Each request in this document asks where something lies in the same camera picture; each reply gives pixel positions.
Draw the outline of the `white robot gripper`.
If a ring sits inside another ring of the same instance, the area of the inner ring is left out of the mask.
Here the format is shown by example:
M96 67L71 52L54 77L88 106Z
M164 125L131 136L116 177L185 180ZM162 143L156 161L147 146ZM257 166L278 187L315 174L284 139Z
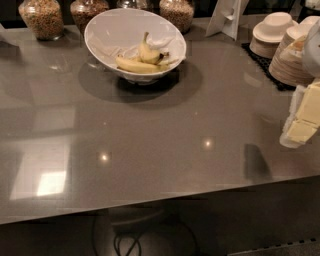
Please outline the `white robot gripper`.
M320 77L320 20L309 30L302 51L304 69ZM279 142L287 148L306 143L320 127L320 83L297 86L292 94L289 115L282 128Z

